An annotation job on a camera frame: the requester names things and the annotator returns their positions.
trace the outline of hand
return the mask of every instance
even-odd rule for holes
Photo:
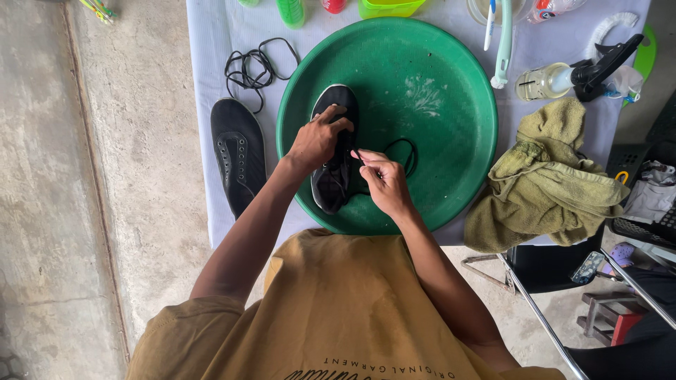
[[[350,153],[352,157],[358,158],[354,151]],[[404,167],[398,162],[391,161],[383,153],[359,149],[359,154],[364,161],[359,173],[368,183],[373,203],[397,224],[415,213],[416,209],[408,193]]]
[[[354,131],[354,125],[346,118],[329,124],[334,116],[344,114],[345,111],[345,107],[330,105],[322,114],[315,115],[298,130],[298,135],[285,157],[293,160],[294,168],[301,171],[303,178],[333,157],[338,132],[343,129]]]

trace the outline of black spray nozzle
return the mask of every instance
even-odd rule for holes
[[[571,65],[571,67],[575,68],[571,72],[571,82],[581,89],[581,91],[578,91],[576,88],[575,92],[578,94],[578,97],[580,92],[592,93],[601,82],[606,80],[618,67],[625,63],[627,58],[636,51],[642,40],[642,34],[635,34],[626,43],[619,43],[613,46],[595,44],[596,50],[602,56],[596,65],[592,65],[591,60],[580,61]]]

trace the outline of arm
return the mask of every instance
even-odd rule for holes
[[[360,173],[368,182],[373,202],[402,232],[420,285],[448,328],[496,371],[519,367],[488,309],[437,245],[413,206],[402,166],[382,153],[363,149],[359,153],[365,164]]]
[[[289,153],[207,261],[191,299],[226,295],[246,302],[272,253],[293,195],[305,177],[333,157],[338,132],[354,130],[345,118],[329,124],[333,116],[343,113],[344,107],[332,105],[298,130]]]

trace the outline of clothing pile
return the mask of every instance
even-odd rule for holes
[[[565,97],[521,119],[516,144],[491,168],[489,186],[467,215],[468,247],[499,253],[543,234],[568,246],[622,215],[629,189],[576,156],[584,115],[577,99]]]
[[[641,166],[641,179],[629,194],[623,218],[651,224],[660,222],[676,199],[676,169],[659,161]]]

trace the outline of olive green towel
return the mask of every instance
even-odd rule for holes
[[[465,245],[498,253],[547,233],[568,246],[622,214],[618,204],[629,189],[575,155],[584,116],[582,104],[565,97],[521,119],[516,144],[491,168],[467,215]]]

